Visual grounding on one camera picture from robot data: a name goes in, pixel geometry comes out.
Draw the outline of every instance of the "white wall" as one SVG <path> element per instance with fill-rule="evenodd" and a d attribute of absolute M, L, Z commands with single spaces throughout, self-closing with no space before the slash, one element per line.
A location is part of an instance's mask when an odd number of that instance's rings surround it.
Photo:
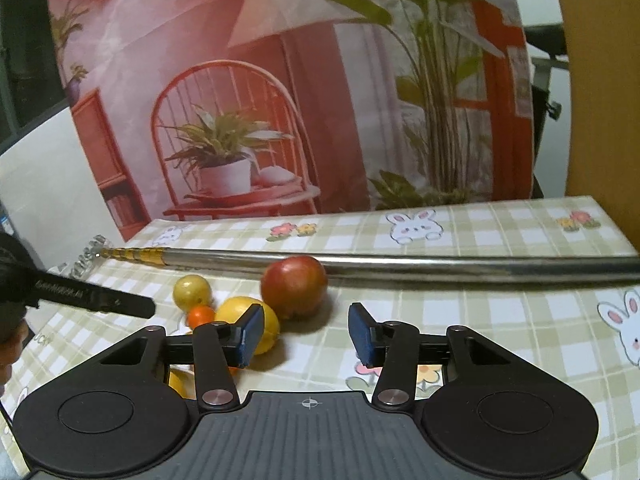
<path fill-rule="evenodd" d="M 75 261 L 97 234 L 123 243 L 69 108 L 0 155 L 0 199 L 46 269 Z"/>
<path fill-rule="evenodd" d="M 562 22 L 558 0 L 518 0 L 518 6 L 523 25 Z M 527 49 L 530 57 L 548 58 L 547 54 L 533 46 L 527 45 Z M 549 99 L 562 105 L 562 114 L 558 121 L 546 118 L 535 174 L 545 197 L 556 198 L 564 196 L 569 164 L 571 86 L 567 71 L 552 71 L 550 92 Z"/>

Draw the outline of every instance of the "white flower pot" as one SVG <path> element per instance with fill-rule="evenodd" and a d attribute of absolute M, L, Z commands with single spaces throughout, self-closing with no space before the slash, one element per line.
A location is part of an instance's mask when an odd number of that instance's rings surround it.
<path fill-rule="evenodd" d="M 224 166 L 200 168 L 200 184 L 214 198 L 249 193 L 251 161 L 244 158 Z"/>

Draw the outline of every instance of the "crosshair symbol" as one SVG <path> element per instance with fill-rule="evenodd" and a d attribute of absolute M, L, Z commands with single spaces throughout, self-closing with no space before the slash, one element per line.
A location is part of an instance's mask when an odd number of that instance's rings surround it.
<path fill-rule="evenodd" d="M 311 408 L 316 407 L 318 404 L 322 404 L 322 402 L 318 402 L 317 400 L 309 397 L 308 399 L 305 399 L 302 402 L 299 402 L 298 404 L 302 404 L 305 408 L 310 410 Z"/>

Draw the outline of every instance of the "hand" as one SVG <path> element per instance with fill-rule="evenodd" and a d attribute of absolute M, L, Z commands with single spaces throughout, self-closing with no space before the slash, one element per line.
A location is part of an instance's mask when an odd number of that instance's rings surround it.
<path fill-rule="evenodd" d="M 0 395 L 4 394 L 4 385 L 11 379 L 11 365 L 22 353 L 22 343 L 29 333 L 27 322 L 22 320 L 11 337 L 0 344 Z"/>

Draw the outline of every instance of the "checkered tablecloth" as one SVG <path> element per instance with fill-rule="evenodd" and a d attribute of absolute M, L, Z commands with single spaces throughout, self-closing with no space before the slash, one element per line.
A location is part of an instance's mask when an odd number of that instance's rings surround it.
<path fill-rule="evenodd" d="M 591 198 L 504 202 L 393 213 L 342 214 L 206 222 L 156 220 L 129 246 L 173 246 L 260 251 L 453 255 L 603 255 L 635 254 L 615 224 Z M 427 239 L 407 240 L 398 230 L 422 216 Z M 172 301 L 172 286 L 184 272 L 135 264 L 104 262 L 89 280 L 153 297 L 156 316 L 142 321 L 89 314 L 60 307 L 31 341 L 15 365 L 2 402 L 11 413 L 21 398 L 91 355 L 146 324 L 167 332 L 178 328 L 182 313 Z M 258 282 L 220 278 L 207 272 L 216 303 L 230 296 L 259 297 Z M 625 321 L 633 287 L 508 292 L 479 290 L 367 290 L 332 286 L 321 313 L 305 322 L 283 325 L 272 351 L 257 356 L 237 376 L 242 396 L 249 390 L 345 390 L 371 393 L 378 370 L 363 368 L 347 332 L 346 312 L 362 302 L 377 320 L 399 319 L 423 333 L 445 333 L 464 324 L 493 339 L 585 394 L 600 419 L 598 441 L 585 469 L 591 479 L 637 480 L 640 476 L 640 370 L 627 355 L 620 332 L 605 323 L 598 305 L 608 303 Z M 416 395 L 428 397 L 442 384 L 438 367 L 421 367 Z M 20 473 L 26 473 L 11 434 L 2 442 Z"/>

